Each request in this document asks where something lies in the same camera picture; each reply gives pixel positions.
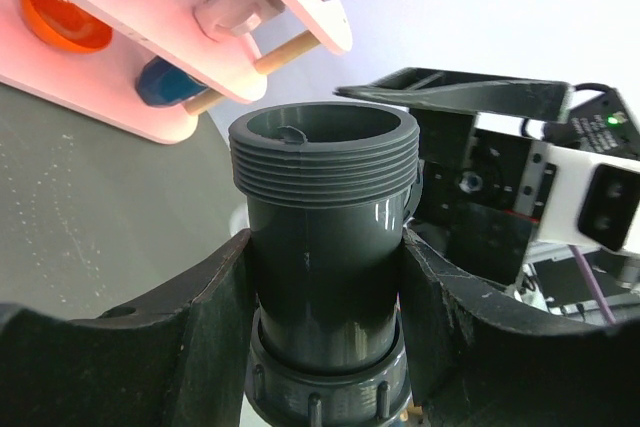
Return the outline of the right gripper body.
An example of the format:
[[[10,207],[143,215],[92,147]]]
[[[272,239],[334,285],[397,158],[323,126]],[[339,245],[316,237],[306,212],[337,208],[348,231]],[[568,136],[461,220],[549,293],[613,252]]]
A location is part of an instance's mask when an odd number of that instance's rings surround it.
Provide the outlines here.
[[[556,174],[549,145],[480,129],[471,114],[409,112],[420,127],[423,163],[411,229],[464,271],[513,283]]]

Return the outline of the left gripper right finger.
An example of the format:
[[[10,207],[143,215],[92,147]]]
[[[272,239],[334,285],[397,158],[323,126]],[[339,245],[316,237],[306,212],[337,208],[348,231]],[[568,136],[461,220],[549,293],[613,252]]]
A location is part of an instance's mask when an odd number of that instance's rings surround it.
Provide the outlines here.
[[[403,234],[399,288],[413,399],[433,426],[635,426],[639,323],[555,316]]]

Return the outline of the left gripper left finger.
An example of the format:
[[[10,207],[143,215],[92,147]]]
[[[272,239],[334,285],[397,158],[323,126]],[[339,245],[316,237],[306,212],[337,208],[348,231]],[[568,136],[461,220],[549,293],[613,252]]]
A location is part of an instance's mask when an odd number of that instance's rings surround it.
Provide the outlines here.
[[[236,426],[255,307],[242,231],[95,319],[1,307],[5,426]]]

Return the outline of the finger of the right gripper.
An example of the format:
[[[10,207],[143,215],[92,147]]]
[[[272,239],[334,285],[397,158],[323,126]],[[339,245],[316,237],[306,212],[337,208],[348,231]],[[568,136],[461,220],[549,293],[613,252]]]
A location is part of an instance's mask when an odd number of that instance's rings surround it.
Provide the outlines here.
[[[564,122],[573,86],[563,81],[408,67],[368,84],[337,87],[334,94],[411,109]]]

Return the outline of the grey plastic pipe fitting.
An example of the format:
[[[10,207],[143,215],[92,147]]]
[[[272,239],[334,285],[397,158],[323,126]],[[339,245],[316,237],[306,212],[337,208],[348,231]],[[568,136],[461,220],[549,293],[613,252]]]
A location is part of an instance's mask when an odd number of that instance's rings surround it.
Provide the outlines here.
[[[259,302],[245,389],[269,424],[390,426],[405,409],[397,300],[419,132],[405,111],[345,102],[230,126]]]

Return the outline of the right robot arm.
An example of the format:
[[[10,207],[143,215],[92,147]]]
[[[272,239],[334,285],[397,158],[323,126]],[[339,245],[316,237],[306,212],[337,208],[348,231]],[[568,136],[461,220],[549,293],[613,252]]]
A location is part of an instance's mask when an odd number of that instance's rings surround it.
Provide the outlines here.
[[[505,284],[538,243],[638,255],[639,123],[616,89],[405,68],[336,94],[416,118],[416,231],[453,265]]]

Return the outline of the pink translucent mug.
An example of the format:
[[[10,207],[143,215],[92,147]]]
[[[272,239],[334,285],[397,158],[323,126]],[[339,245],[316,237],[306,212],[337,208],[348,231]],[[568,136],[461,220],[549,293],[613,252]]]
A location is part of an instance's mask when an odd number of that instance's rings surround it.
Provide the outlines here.
[[[207,37],[223,42],[251,33],[285,10],[282,0],[198,0],[193,16]]]

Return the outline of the pink three-tier shelf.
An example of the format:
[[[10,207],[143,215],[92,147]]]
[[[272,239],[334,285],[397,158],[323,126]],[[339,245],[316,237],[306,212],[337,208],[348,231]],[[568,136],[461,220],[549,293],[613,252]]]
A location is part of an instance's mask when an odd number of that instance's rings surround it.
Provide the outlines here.
[[[19,0],[1,0],[4,84],[161,144],[190,137],[198,108],[153,108],[134,81],[161,56],[223,97],[251,103],[266,92],[273,61],[250,36],[215,42],[193,17],[197,0],[69,0],[113,28],[111,44],[92,54],[68,53],[26,26]]]

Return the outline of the orange bowl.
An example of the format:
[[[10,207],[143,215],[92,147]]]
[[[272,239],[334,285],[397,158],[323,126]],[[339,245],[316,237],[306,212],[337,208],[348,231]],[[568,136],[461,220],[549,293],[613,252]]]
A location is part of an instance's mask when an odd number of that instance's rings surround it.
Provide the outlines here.
[[[19,0],[19,5],[31,32],[62,51],[91,54],[112,42],[113,29],[70,0]]]

